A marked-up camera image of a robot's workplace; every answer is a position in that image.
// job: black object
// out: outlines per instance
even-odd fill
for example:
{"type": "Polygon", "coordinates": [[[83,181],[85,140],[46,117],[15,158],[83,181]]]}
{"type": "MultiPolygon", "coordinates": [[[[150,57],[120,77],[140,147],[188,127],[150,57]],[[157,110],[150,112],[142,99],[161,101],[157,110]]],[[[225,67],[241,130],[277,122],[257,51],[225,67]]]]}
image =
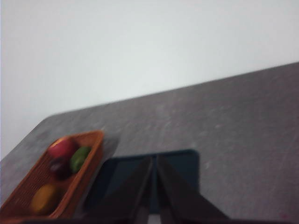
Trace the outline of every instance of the black object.
{"type": "MultiPolygon", "coordinates": [[[[150,203],[150,173],[153,159],[148,156],[114,193],[104,198],[83,219],[26,221],[25,224],[145,224],[150,203]]],[[[174,168],[157,156],[158,198],[163,224],[279,224],[231,220],[203,196],[192,190],[174,168]]]]}
{"type": "Polygon", "coordinates": [[[63,157],[55,158],[50,162],[50,172],[58,180],[64,180],[72,175],[70,163],[63,157]]]}
{"type": "Polygon", "coordinates": [[[195,150],[185,149],[175,152],[146,154],[141,156],[119,157],[107,160],[97,174],[83,204],[83,211],[94,208],[104,197],[112,194],[134,172],[141,161],[150,156],[153,159],[151,175],[150,213],[159,213],[157,197],[157,166],[156,158],[163,155],[167,162],[195,191],[199,189],[199,154],[195,150]]]}

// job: green fruit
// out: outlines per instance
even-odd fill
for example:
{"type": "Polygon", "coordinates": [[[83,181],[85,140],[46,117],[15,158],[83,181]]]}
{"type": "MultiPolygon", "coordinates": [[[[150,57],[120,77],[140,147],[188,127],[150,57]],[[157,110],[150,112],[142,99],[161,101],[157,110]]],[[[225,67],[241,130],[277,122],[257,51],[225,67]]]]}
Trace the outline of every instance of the green fruit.
{"type": "Polygon", "coordinates": [[[77,173],[81,169],[90,150],[91,148],[87,146],[80,147],[71,157],[70,168],[73,173],[77,173]]]}

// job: speckled gray surface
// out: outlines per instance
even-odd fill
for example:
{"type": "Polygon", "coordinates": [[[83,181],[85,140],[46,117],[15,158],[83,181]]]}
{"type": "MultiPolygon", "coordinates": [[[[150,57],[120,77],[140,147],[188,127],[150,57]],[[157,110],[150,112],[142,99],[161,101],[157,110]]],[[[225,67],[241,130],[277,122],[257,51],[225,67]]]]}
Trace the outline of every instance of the speckled gray surface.
{"type": "Polygon", "coordinates": [[[299,220],[299,63],[48,117],[1,161],[1,203],[53,140],[93,129],[116,156],[196,149],[232,218],[299,220]]]}

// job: woven basket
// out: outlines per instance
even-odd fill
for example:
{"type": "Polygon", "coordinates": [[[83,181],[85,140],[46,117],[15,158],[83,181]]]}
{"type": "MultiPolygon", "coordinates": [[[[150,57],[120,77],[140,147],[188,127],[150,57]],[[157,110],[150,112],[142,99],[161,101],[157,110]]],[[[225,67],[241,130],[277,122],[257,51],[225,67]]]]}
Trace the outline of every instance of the woven basket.
{"type": "Polygon", "coordinates": [[[26,219],[47,219],[71,217],[87,187],[91,176],[103,156],[102,131],[91,131],[70,135],[80,146],[92,147],[88,157],[78,173],[64,181],[56,180],[49,171],[51,157],[47,150],[33,168],[19,183],[0,209],[0,223],[15,224],[26,219]],[[52,183],[64,190],[64,195],[57,208],[48,216],[36,216],[30,210],[30,202],[36,191],[44,184],[52,183]]]}

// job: table surface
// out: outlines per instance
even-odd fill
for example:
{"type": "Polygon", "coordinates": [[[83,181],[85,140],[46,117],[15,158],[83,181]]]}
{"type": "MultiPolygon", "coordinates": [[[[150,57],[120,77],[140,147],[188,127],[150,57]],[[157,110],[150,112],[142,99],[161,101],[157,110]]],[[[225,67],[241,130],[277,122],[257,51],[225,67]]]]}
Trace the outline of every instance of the table surface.
{"type": "Polygon", "coordinates": [[[46,147],[103,129],[114,156],[193,148],[200,192],[231,218],[299,220],[299,63],[50,116],[1,161],[1,203],[46,147]]]}

